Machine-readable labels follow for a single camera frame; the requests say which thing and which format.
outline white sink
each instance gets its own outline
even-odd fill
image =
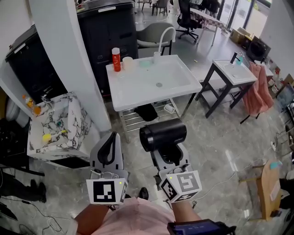
[[[49,110],[44,103],[40,103],[41,114],[31,119],[27,154],[47,162],[70,157],[88,161],[92,147],[100,139],[96,126],[74,93],[60,95],[52,100],[53,109]],[[54,135],[64,129],[67,132],[52,141],[42,141],[44,134]]]
[[[233,85],[257,80],[254,74],[244,64],[231,64],[230,61],[224,60],[213,60],[213,63],[224,73]]]
[[[115,72],[113,64],[107,65],[106,70],[115,111],[197,93],[202,89],[178,55],[160,56],[156,64],[152,63],[152,57],[135,59],[130,71]]]

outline orange bottle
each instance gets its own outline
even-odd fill
[[[30,97],[26,97],[23,95],[23,99],[25,100],[27,106],[33,111],[33,113],[39,115],[41,113],[41,108],[34,104],[34,101]]]
[[[116,72],[120,71],[120,53],[119,53],[119,48],[114,47],[112,50],[112,62],[113,62],[113,67]]]

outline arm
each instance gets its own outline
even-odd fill
[[[201,218],[194,212],[189,201],[180,201],[171,204],[176,222],[189,222],[201,220]]]
[[[81,235],[91,235],[103,223],[108,212],[108,206],[88,205],[75,220],[78,222],[78,233]]]

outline gray floor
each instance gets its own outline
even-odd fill
[[[151,9],[146,5],[144,13],[139,10],[136,15],[137,27],[141,29],[154,20],[165,18],[164,16],[151,17]],[[167,20],[176,24],[176,17],[172,14]],[[211,47],[212,38],[212,33],[205,32],[198,47],[192,44],[193,40],[188,36],[181,40],[177,39],[173,44],[172,54],[178,54],[198,80],[205,78],[212,59],[230,59],[234,51],[240,51],[228,37],[221,35],[220,30],[213,47]],[[140,57],[151,56],[153,51],[152,49],[141,49],[139,55]],[[183,110],[188,100],[189,96],[175,99],[180,111]],[[109,103],[107,108],[113,130],[121,133],[117,113]],[[201,101],[193,101],[184,118],[188,130],[184,145],[189,152],[193,168],[199,171],[203,185],[203,191],[197,196],[197,198],[202,198],[197,200],[195,211],[203,219],[210,218],[230,226],[236,225],[237,234],[279,234],[287,211],[283,211],[280,218],[274,218],[270,222],[247,222],[249,218],[260,217],[257,189],[254,182],[238,183],[239,179],[259,174],[258,170],[253,171],[251,167],[245,167],[250,164],[258,165],[269,158],[276,157],[276,153],[270,148],[270,141],[274,139],[277,132],[284,129],[284,120],[279,113],[277,103],[266,113],[260,114],[258,119],[249,118],[242,125],[239,124],[240,121],[247,116],[242,102],[239,102],[232,110],[229,108],[229,103],[225,103],[207,119],[205,118],[206,112],[207,109],[203,107]],[[145,186],[149,190],[151,201],[167,207],[162,202],[163,195],[156,191],[153,179],[156,168],[153,166],[150,155],[143,150],[138,132],[131,133],[130,144],[126,144],[124,138],[122,142],[125,168],[130,171],[128,193],[135,196],[139,189]],[[284,177],[290,169],[289,157],[278,157],[278,159],[284,163],[280,171],[281,177]],[[66,219],[75,217],[89,204],[85,183],[89,174],[86,170],[56,168],[37,160],[32,161],[31,168],[44,171],[46,177],[32,176],[17,171],[16,178],[25,185],[28,185],[31,179],[45,183],[47,203],[35,202],[34,204],[45,215],[58,217],[57,221],[62,227],[61,232],[54,232],[48,228],[43,234],[64,234],[69,223]],[[205,195],[215,184],[223,181],[226,182],[215,186]],[[18,232],[19,224],[24,224],[38,235],[42,234],[42,229],[49,225],[58,230],[58,226],[52,219],[42,217],[31,205],[3,199],[0,199],[0,202],[5,203],[18,218],[18,222],[11,219],[0,219],[1,226]]]

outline screen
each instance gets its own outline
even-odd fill
[[[176,225],[172,228],[176,235],[197,235],[218,230],[219,226],[211,221],[197,222],[194,224]]]

